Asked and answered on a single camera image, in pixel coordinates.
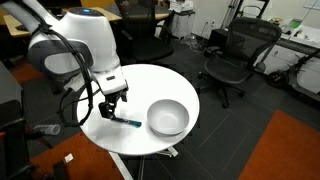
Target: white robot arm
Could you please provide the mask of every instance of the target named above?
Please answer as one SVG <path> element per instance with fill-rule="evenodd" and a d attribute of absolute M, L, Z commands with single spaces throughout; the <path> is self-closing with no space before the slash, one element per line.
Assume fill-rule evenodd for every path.
<path fill-rule="evenodd" d="M 0 6 L 32 33 L 28 60 L 35 68 L 63 81 L 66 89 L 77 91 L 86 85 L 89 111 L 79 125 L 93 108 L 92 79 L 106 97 L 106 102 L 99 105 L 103 117 L 141 125 L 114 116 L 118 99 L 126 101 L 128 85 L 122 74 L 112 29 L 102 13 L 72 8 L 58 20 L 36 0 L 0 0 Z"/>

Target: mesh chair back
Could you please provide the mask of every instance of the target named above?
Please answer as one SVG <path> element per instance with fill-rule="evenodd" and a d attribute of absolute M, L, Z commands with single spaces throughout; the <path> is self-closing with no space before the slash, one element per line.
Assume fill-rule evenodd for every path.
<path fill-rule="evenodd" d="M 257 57 L 281 36 L 281 29 L 264 20 L 237 18 L 229 26 L 225 53 L 237 60 L 248 62 L 252 68 Z"/>
<path fill-rule="evenodd" d="M 153 37 L 155 33 L 154 0 L 115 0 L 124 28 L 135 38 Z"/>

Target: round white table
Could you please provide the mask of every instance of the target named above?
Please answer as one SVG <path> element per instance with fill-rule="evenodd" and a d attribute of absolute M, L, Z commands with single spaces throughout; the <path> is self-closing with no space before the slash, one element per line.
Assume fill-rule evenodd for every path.
<path fill-rule="evenodd" d="M 132 156 L 153 154 L 180 142 L 194 127 L 199 115 L 199 99 L 192 85 L 180 74 L 155 65 L 129 65 L 122 67 L 129 91 L 128 102 L 119 99 L 116 117 L 142 122 L 140 128 L 102 118 L 98 104 L 104 102 L 102 93 L 94 96 L 94 108 L 82 131 L 95 144 L 108 151 Z M 98 87 L 93 83 L 93 90 Z M 83 91 L 80 98 L 87 97 Z M 189 112 L 189 124 L 177 135 L 166 136 L 151 130 L 147 120 L 149 106 L 161 99 L 180 102 Z M 77 116 L 81 120 L 87 113 L 86 101 L 78 103 Z"/>

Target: white bowl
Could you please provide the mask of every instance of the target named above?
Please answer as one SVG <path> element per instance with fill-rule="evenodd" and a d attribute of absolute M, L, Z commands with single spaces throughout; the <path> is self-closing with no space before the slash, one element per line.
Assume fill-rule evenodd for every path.
<path fill-rule="evenodd" d="M 189 113 L 179 102 L 169 99 L 154 102 L 147 112 L 150 127 L 161 134 L 181 133 L 189 123 Z"/>

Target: gray carpet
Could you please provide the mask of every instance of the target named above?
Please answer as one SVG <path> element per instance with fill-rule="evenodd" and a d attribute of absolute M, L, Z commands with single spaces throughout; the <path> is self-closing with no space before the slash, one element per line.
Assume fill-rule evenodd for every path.
<path fill-rule="evenodd" d="M 209 83 L 197 79 L 206 58 L 186 45 L 174 41 L 172 45 L 174 54 L 162 62 L 176 64 L 192 84 Z M 221 92 L 217 92 L 216 88 L 203 91 L 199 95 L 197 125 L 189 136 L 175 146 L 179 155 L 174 158 L 158 154 L 147 156 L 144 179 L 237 179 L 276 109 L 320 130 L 318 109 L 289 91 L 270 87 L 263 76 L 254 74 L 241 86 L 247 90 L 246 96 L 239 98 L 230 91 L 232 104 L 229 109 L 221 107 Z M 51 93 L 46 79 L 24 83 L 23 88 L 24 107 L 30 125 L 62 125 L 55 114 L 61 95 Z M 75 118 L 74 108 L 70 108 L 67 114 Z M 63 128 L 58 136 L 46 138 L 56 145 L 79 131 L 79 128 Z M 31 157 L 46 150 L 35 141 L 28 142 L 28 145 Z M 136 178 L 139 157 L 121 158 Z"/>

